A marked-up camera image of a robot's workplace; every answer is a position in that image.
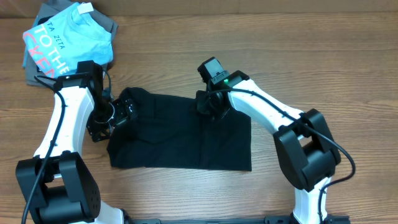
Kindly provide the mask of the black t-shirt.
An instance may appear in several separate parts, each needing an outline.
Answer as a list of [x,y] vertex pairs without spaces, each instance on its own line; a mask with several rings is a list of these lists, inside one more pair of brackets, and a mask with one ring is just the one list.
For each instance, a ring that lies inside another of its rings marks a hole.
[[231,110],[212,120],[191,98],[125,88],[136,118],[114,129],[108,146],[112,167],[166,167],[250,171],[251,119]]

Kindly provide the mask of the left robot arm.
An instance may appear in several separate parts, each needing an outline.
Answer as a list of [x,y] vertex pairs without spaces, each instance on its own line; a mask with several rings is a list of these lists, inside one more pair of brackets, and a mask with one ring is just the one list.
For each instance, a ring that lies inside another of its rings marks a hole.
[[137,118],[132,100],[113,100],[103,85],[106,71],[92,60],[78,62],[71,75],[35,79],[54,93],[54,109],[34,156],[16,166],[25,199],[21,222],[132,223],[121,209],[101,199],[98,184],[84,163],[88,132],[94,142],[109,139],[115,128]]

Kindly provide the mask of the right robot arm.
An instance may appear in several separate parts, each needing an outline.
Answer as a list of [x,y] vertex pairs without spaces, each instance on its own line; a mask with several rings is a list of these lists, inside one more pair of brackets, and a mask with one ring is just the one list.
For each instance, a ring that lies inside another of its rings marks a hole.
[[295,188],[295,207],[287,217],[267,223],[348,223],[326,211],[328,184],[341,157],[323,115],[289,107],[261,90],[248,75],[229,73],[212,57],[198,67],[206,90],[199,91],[197,110],[212,118],[239,111],[263,125],[273,138],[279,165]]

